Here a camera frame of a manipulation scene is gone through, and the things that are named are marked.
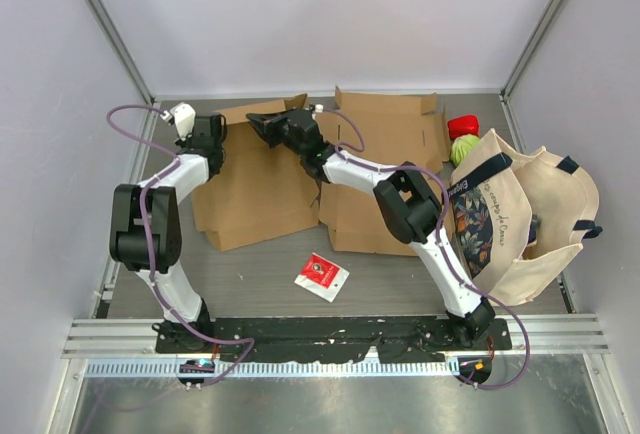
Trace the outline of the red white packet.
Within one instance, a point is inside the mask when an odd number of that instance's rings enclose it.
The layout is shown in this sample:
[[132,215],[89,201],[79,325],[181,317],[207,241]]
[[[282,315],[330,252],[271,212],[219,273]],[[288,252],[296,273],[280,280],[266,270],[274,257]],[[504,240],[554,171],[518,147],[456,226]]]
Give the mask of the red white packet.
[[332,303],[350,273],[328,259],[312,253],[294,280],[294,284]]

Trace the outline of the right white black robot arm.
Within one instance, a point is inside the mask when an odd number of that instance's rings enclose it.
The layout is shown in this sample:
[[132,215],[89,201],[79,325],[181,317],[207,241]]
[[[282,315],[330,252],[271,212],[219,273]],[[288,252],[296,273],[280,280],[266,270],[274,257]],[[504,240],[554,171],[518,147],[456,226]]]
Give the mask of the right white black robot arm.
[[392,237],[408,245],[434,279],[454,342],[465,349],[477,347],[486,339],[495,311],[449,242],[444,226],[447,188],[437,175],[410,162],[373,163],[349,153],[344,143],[325,140],[316,122],[321,112],[314,105],[246,118],[269,147],[284,145],[294,152],[311,178],[372,196]]

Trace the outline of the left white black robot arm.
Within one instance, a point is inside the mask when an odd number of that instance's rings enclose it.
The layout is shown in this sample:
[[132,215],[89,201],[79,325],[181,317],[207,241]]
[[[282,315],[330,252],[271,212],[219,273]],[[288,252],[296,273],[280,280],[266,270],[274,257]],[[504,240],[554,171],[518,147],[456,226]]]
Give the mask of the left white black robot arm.
[[109,252],[145,281],[160,304],[164,321],[157,332],[178,338],[187,350],[200,353],[217,341],[206,302],[194,291],[181,265],[179,204],[220,172],[228,128],[222,114],[198,115],[190,105],[184,107],[187,129],[176,141],[177,153],[116,125],[114,114],[128,110],[128,105],[108,112],[107,123],[116,132],[171,157],[168,166],[148,179],[116,187]]

